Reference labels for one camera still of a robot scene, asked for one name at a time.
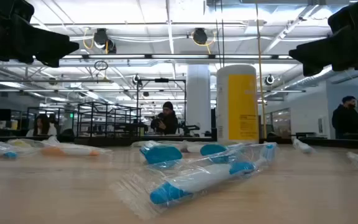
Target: man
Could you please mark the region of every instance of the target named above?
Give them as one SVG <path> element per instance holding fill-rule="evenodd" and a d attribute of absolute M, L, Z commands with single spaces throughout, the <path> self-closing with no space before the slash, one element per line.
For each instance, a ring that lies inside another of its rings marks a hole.
<path fill-rule="evenodd" d="M 337 139 L 346 139 L 346 134 L 357 133 L 358 131 L 358 113 L 354 109 L 356 99 L 354 96 L 345 96 L 342 104 L 334 110 L 333 126 L 336 131 Z"/>
<path fill-rule="evenodd" d="M 178 129 L 178 118 L 173 110 L 171 102 L 165 102 L 162 106 L 162 113 L 158 115 L 157 132 L 164 134 L 176 134 Z"/>

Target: desk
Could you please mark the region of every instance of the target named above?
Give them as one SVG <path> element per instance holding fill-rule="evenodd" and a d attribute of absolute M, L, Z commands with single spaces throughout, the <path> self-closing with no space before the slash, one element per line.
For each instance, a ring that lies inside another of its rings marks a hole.
<path fill-rule="evenodd" d="M 280 147 L 270 170 L 146 222 L 110 189 L 124 170 L 140 165 L 137 149 L 115 148 L 98 159 L 0 160 L 0 223 L 358 223 L 358 170 L 347 150 L 316 147 L 308 156 Z"/>

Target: dark hoodie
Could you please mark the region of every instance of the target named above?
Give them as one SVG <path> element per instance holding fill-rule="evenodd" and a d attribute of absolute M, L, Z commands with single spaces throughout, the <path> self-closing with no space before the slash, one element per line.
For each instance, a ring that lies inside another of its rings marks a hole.
<path fill-rule="evenodd" d="M 358 113 L 354 108 L 339 105 L 333 114 L 333 126 L 338 134 L 358 131 Z"/>
<path fill-rule="evenodd" d="M 162 113 L 160 113 L 158 117 L 165 124 L 167 128 L 165 128 L 165 130 L 157 128 L 157 132 L 161 132 L 164 134 L 176 134 L 178 129 L 178 118 L 174 111 L 172 111 L 172 113 L 168 116 L 164 116 Z"/>

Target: yellow cable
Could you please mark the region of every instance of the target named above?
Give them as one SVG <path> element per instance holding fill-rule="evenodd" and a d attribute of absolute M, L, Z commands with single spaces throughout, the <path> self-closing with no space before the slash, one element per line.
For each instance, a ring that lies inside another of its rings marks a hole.
<path fill-rule="evenodd" d="M 199 43 L 195 42 L 195 41 L 194 41 L 194 38 L 193 38 L 193 35 L 194 35 L 194 31 L 191 33 L 191 39 L 193 40 L 193 42 L 194 42 L 196 45 L 199 45 L 199 46 L 206 46 L 207 49 L 208 49 L 209 54 L 211 54 L 211 50 L 209 49 L 209 46 L 210 46 L 212 43 L 215 43 L 216 33 L 214 32 L 214 39 L 213 39 L 211 42 L 205 43 L 205 44 L 199 44 Z"/>
<path fill-rule="evenodd" d="M 85 43 L 85 39 L 83 40 L 83 43 L 84 43 L 84 47 L 88 50 L 91 50 L 93 48 L 93 43 L 94 43 L 94 39 L 92 37 L 92 44 L 90 47 L 87 46 L 87 44 Z"/>
<path fill-rule="evenodd" d="M 264 138 L 267 137 L 266 133 L 266 116 L 265 116 L 265 97 L 264 97 L 264 89 L 262 84 L 262 51 L 260 49 L 260 30 L 259 30 L 259 10 L 258 10 L 258 2 L 256 1 L 256 24 L 257 24 L 257 32 L 258 32 L 258 51 L 259 51 L 259 85 L 260 85 L 260 97 L 262 98 L 262 117 L 264 119 Z"/>

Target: wooden table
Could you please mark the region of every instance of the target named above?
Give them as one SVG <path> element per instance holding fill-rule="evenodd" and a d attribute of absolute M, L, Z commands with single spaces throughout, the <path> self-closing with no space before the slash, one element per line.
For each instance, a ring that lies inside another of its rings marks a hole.
<path fill-rule="evenodd" d="M 270 170 L 142 221 L 111 184 L 139 166 L 137 149 L 96 158 L 0 159 L 0 223 L 358 223 L 358 170 L 347 150 L 310 156 L 280 146 Z"/>

